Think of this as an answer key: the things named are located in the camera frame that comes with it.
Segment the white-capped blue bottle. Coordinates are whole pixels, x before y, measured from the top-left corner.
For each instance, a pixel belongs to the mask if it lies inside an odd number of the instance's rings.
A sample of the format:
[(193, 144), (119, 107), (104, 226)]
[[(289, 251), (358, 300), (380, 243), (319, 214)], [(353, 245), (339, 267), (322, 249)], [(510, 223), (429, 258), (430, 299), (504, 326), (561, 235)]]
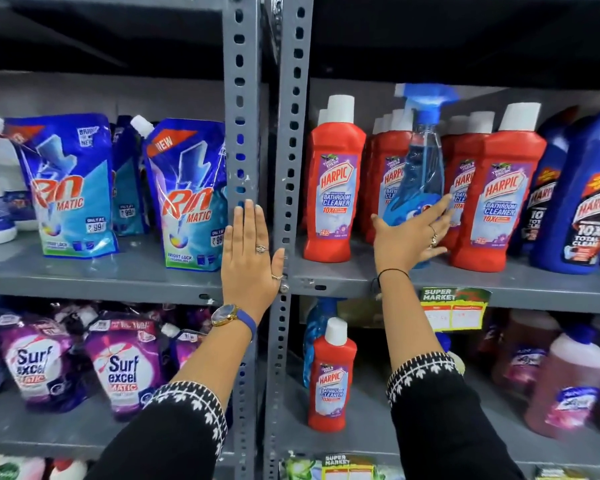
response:
[(451, 359), (453, 359), (453, 361), (455, 362), (455, 365), (456, 365), (456, 369), (458, 370), (458, 372), (461, 375), (464, 376), (464, 373), (466, 371), (466, 366), (464, 364), (463, 359), (451, 350), (452, 340), (451, 340), (450, 335), (447, 334), (446, 332), (442, 332), (442, 331), (435, 332), (435, 335), (436, 335), (436, 338), (438, 339), (443, 351), (446, 354), (448, 354), (449, 357), (451, 357)]

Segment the grey slotted metal shelf rack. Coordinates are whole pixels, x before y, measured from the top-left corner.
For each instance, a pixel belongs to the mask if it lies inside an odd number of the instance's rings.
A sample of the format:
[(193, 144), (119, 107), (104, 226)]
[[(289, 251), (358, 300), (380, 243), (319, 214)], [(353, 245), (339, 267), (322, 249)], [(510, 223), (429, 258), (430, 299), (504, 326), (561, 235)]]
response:
[[(274, 246), (286, 250), (286, 279), (271, 311), (265, 387), (265, 425), (262, 480), (279, 480), (279, 467), (288, 457), (314, 458), (343, 452), (371, 456), (380, 464), (399, 465), (395, 436), (384, 395), (382, 359), (365, 363), (362, 355), (354, 371), (347, 425), (340, 433), (319, 433), (308, 427), (308, 393), (301, 384), (302, 364), (288, 354), (288, 338), (299, 333), (293, 318), (299, 298), (371, 298), (375, 292), (372, 252), (355, 244), (352, 261), (321, 264), (301, 256), (297, 221), (301, 204), (304, 124), (308, 100), (313, 0), (282, 0), (280, 9), (280, 79)], [(544, 306), (555, 311), (583, 312), (588, 305), (600, 312), (600, 272), (586, 276), (553, 274), (533, 269), (520, 260), (503, 273), (475, 273), (453, 268), (437, 259), (411, 275), (419, 287), (469, 287), (492, 292), (490, 304), (502, 307)], [(524, 427), (514, 399), (496, 391), (478, 372), (465, 375), (480, 394), (484, 410), (506, 442), (513, 459), (532, 477), (536, 466), (567, 466), (600, 478), (600, 433), (587, 428), (565, 442), (533, 434)]]
[[(232, 211), (258, 199), (261, 20), (260, 0), (0, 0), (0, 116), (224, 121)], [(45, 257), (24, 231), (0, 244), (0, 295), (221, 304), (219, 272), (167, 268), (155, 232), (119, 246)]]

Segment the person's left hand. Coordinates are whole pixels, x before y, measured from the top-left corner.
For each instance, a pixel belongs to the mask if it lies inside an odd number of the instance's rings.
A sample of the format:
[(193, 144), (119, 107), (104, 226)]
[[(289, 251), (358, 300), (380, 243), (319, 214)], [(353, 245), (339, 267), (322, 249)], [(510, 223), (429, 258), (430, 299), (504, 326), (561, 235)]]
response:
[(256, 254), (243, 256), (244, 205), (233, 211), (233, 257), (227, 267), (221, 267), (224, 305), (241, 307), (257, 325), (278, 295), (271, 293), (271, 257), (269, 232), (264, 211), (256, 205)]

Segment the person's left forearm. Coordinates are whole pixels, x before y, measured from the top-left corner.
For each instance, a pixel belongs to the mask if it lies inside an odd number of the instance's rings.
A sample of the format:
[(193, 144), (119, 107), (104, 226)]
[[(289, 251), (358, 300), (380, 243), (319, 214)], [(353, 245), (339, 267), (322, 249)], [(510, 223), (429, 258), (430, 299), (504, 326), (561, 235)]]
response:
[(233, 384), (250, 340), (247, 326), (236, 321), (213, 329), (170, 383), (193, 381), (208, 387), (217, 396), (226, 417)]

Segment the person's right hand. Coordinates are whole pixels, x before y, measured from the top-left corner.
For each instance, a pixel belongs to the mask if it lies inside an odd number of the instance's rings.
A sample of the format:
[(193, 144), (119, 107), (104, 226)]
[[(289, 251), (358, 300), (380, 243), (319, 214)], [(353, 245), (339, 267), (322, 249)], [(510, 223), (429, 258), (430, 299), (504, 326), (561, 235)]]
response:
[[(448, 210), (451, 195), (446, 194), (427, 210), (439, 214)], [(419, 262), (420, 253), (426, 248), (444, 247), (445, 236), (425, 236), (425, 211), (397, 226), (391, 226), (391, 237), (383, 242), (374, 242), (374, 259), (377, 274), (397, 269), (408, 273)]]

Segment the blue glass cleaner spray bottle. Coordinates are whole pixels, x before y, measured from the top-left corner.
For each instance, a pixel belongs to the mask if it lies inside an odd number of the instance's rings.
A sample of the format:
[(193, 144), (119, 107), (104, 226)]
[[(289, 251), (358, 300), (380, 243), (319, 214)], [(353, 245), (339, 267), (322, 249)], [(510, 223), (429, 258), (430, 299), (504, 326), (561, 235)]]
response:
[[(445, 195), (443, 156), (437, 124), (441, 107), (459, 100), (453, 87), (439, 83), (398, 84), (395, 96), (406, 98), (404, 115), (411, 115), (415, 111), (416, 117), (408, 153), (400, 157), (404, 163), (400, 186), (380, 216), (390, 226), (400, 225), (421, 214)], [(411, 285), (410, 272), (390, 269), (377, 276), (383, 285), (392, 278), (398, 284)]]

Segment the white bottle with green label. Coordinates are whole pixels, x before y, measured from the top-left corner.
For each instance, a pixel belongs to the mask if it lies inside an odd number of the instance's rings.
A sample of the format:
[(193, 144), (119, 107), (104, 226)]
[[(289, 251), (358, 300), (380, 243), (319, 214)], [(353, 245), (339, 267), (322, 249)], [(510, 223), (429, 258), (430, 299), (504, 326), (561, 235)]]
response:
[(0, 480), (43, 480), (46, 470), (45, 458), (0, 454)]

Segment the black embroidered sleeve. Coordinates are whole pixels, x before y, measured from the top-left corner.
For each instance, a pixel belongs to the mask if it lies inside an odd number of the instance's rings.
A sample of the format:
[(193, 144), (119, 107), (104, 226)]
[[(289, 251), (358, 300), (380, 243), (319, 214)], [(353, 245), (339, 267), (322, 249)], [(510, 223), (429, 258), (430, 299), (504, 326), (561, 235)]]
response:
[(115, 436), (84, 480), (214, 480), (228, 427), (206, 386), (161, 386)]
[(386, 396), (406, 480), (526, 480), (448, 354), (403, 363)]

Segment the red white-capped bathroom cleaner bottle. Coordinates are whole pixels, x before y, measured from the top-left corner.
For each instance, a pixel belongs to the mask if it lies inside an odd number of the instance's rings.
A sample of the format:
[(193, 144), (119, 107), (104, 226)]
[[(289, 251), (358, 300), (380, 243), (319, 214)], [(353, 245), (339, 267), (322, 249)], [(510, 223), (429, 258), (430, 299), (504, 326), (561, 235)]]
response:
[(321, 433), (344, 429), (357, 352), (356, 343), (348, 337), (347, 323), (330, 317), (324, 334), (313, 342), (308, 412), (312, 429)]

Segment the blue toilet cleaner bottle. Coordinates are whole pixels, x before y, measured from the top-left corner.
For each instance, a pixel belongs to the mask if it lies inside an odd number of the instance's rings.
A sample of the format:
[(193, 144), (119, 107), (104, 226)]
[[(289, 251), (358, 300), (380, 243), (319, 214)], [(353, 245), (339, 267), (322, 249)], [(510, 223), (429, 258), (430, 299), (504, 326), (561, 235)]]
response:
[(589, 275), (600, 267), (600, 112), (577, 120), (568, 152), (530, 251), (531, 267)]
[(528, 197), (507, 250), (511, 256), (529, 254), (536, 243), (568, 154), (566, 132), (575, 121), (578, 111), (577, 105), (567, 107), (547, 119), (537, 131), (546, 141), (546, 147), (530, 181)]

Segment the row of red cleaner bottles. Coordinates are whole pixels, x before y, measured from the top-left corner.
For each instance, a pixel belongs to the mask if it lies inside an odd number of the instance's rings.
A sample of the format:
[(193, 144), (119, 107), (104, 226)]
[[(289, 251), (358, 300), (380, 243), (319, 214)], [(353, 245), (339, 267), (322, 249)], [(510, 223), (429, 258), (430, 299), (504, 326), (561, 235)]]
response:
[[(362, 209), (382, 215), (400, 186), (416, 112), (393, 112), (391, 126), (374, 129), (362, 160), (364, 138), (353, 122), (353, 98), (333, 95), (322, 125), (312, 132), (308, 236), (303, 257), (321, 263), (351, 258), (351, 227), (367, 171)], [(495, 113), (474, 111), (465, 128), (440, 137), (444, 194), (451, 195), (450, 229), (442, 245), (452, 266), (483, 273), (504, 270), (506, 252), (546, 141), (536, 132), (540, 102), (508, 104), (497, 131)]]

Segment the green packet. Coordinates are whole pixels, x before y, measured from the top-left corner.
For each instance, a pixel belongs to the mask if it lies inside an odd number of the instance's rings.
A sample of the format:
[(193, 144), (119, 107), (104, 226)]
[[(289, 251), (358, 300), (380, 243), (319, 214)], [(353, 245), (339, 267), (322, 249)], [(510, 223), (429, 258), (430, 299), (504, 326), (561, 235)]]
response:
[(322, 480), (321, 460), (309, 458), (281, 460), (278, 480)]

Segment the blue spray refill bottle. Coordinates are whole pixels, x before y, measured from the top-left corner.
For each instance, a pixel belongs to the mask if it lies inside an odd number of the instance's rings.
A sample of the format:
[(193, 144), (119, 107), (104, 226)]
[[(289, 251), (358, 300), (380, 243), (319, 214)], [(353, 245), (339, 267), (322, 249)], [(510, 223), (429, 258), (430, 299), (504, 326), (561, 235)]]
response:
[(328, 320), (338, 316), (337, 306), (341, 300), (343, 298), (319, 297), (310, 307), (303, 339), (303, 383), (307, 389), (310, 387), (311, 367), (314, 359), (313, 343), (325, 334)]

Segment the white bottle with red cap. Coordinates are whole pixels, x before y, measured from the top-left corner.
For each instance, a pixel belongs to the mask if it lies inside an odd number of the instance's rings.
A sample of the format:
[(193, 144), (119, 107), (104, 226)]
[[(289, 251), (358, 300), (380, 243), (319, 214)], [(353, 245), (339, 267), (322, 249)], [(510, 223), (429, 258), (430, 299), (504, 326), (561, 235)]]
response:
[(48, 480), (84, 480), (88, 474), (87, 461), (72, 459), (54, 459)]

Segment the blue detergent refill pouch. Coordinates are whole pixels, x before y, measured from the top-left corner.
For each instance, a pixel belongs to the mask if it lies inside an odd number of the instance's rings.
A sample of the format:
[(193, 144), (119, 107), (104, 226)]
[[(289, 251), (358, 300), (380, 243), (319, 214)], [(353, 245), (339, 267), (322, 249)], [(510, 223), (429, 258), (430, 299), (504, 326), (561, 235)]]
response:
[(112, 225), (112, 135), (98, 112), (5, 118), (31, 191), (44, 256), (117, 254)]
[(228, 224), (224, 122), (163, 119), (144, 138), (143, 156), (165, 265), (219, 270)]
[(141, 179), (141, 137), (132, 117), (119, 115), (112, 133), (112, 226), (118, 236), (148, 233)]

